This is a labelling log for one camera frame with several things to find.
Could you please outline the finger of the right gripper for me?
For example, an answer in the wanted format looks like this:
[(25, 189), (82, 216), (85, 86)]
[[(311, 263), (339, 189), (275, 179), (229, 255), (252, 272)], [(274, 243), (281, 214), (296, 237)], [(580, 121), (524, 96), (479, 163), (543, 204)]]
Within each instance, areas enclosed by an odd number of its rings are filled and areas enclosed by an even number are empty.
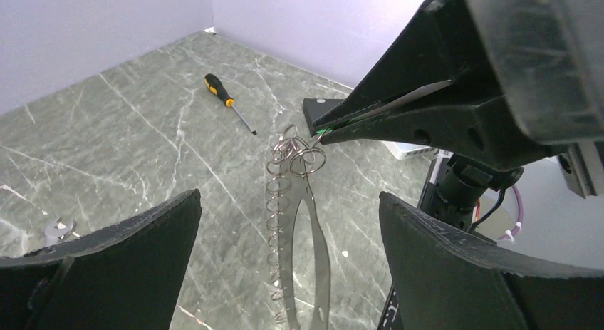
[(429, 85), (493, 80), (467, 0), (424, 0), (353, 91), (312, 125), (317, 130), (336, 128), (384, 113), (403, 96)]

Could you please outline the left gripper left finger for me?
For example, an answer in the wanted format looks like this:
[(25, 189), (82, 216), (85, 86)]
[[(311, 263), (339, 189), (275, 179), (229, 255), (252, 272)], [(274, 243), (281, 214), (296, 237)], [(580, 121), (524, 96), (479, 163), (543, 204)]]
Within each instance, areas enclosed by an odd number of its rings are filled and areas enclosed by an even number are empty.
[(78, 239), (1, 259), (3, 329), (168, 329), (202, 216), (184, 191)]

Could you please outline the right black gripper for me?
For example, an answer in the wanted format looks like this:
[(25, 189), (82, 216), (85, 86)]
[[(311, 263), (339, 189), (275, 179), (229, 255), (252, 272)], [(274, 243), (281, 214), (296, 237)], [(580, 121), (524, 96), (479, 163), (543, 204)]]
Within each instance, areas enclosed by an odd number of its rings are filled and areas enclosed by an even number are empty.
[(332, 127), (322, 144), (428, 145), (511, 170), (566, 151), (553, 144), (601, 141), (603, 0), (466, 1), (507, 102), (442, 89)]

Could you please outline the large metal key ring plate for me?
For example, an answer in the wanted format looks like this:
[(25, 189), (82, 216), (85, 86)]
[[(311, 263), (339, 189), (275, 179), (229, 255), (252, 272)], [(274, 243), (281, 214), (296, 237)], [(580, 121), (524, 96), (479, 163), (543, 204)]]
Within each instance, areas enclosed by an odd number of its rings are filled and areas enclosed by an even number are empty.
[[(296, 125), (288, 125), (272, 145), (266, 163), (266, 261), (271, 300), (278, 304), (274, 321), (285, 329), (328, 329), (331, 265), (326, 236), (318, 217), (311, 175), (326, 163), (318, 141), (305, 140)], [(300, 316), (297, 269), (311, 276), (311, 310)]]

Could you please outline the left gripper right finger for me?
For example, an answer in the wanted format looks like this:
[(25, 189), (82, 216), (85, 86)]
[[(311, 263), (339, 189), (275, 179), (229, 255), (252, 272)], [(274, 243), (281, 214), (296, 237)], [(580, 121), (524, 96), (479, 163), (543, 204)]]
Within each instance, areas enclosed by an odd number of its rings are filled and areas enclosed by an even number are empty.
[(526, 256), (389, 192), (382, 242), (406, 329), (601, 329), (603, 272)]

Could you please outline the green key tag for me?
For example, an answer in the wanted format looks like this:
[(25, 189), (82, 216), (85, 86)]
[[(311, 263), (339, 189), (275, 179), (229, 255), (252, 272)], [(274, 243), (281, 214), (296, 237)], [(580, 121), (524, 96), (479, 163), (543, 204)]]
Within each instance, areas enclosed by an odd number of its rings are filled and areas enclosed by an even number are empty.
[(332, 131), (331, 128), (322, 128), (316, 131), (316, 135), (323, 135), (325, 133), (329, 133), (330, 131)]

